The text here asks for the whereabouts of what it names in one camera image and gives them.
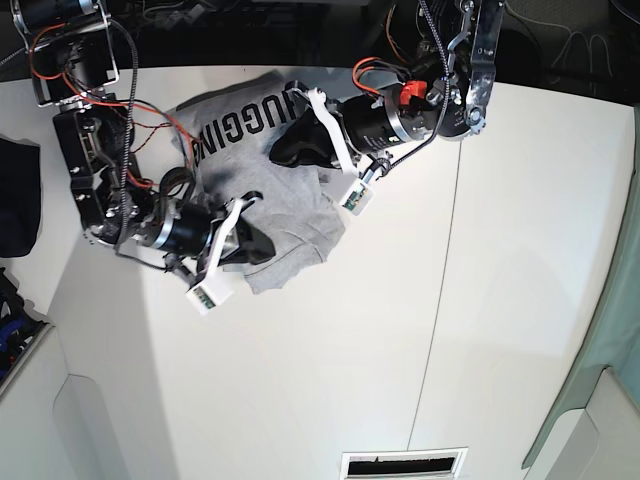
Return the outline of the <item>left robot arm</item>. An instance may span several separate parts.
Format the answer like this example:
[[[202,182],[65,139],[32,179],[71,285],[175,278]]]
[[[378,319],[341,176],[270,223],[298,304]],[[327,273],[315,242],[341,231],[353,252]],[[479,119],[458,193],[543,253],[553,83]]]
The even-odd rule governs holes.
[[[419,41],[412,56],[392,37],[394,14],[384,33],[397,60],[369,56],[351,70],[358,95],[328,98],[299,81],[286,93],[303,105],[298,119],[275,141],[270,161],[280,167],[356,169],[363,157],[369,172],[387,175],[407,159],[391,148],[411,143],[413,152],[436,138],[479,133],[496,79],[495,57],[506,4],[503,1],[420,1],[414,12]]]

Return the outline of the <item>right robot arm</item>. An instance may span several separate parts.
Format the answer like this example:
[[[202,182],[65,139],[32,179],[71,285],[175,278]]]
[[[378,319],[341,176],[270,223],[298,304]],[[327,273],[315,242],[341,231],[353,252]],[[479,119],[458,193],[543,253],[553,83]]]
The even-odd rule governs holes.
[[[172,116],[136,97],[106,92],[119,80],[113,34],[128,44],[132,66],[138,51],[126,28],[101,1],[12,1],[9,8],[24,42],[38,104],[59,108],[53,118],[70,190],[83,230],[114,249],[133,240],[163,252],[161,270],[189,283],[219,266],[259,265],[275,255],[272,240],[248,223],[243,212],[261,199],[257,191],[219,206],[196,201],[192,136]],[[134,111],[162,118],[180,142],[184,163],[159,182],[144,177],[133,143]]]

